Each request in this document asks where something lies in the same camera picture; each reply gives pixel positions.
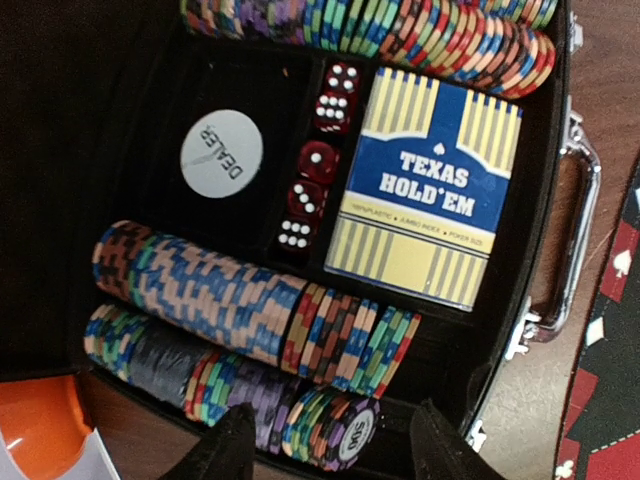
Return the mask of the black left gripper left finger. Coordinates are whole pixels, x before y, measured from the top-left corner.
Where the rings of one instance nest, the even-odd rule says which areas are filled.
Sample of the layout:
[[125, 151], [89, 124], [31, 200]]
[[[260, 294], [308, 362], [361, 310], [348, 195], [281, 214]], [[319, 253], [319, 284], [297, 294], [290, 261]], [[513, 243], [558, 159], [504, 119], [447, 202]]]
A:
[[165, 480], [251, 480], [254, 474], [256, 426], [254, 409], [231, 407], [175, 466]]

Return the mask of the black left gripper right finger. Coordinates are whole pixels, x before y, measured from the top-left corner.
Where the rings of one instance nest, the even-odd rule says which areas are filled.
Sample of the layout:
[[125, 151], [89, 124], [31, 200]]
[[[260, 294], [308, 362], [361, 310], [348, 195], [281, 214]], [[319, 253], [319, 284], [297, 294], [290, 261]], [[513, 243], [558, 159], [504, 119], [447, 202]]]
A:
[[411, 455], [418, 480], [504, 480], [448, 422], [431, 400], [410, 423]]

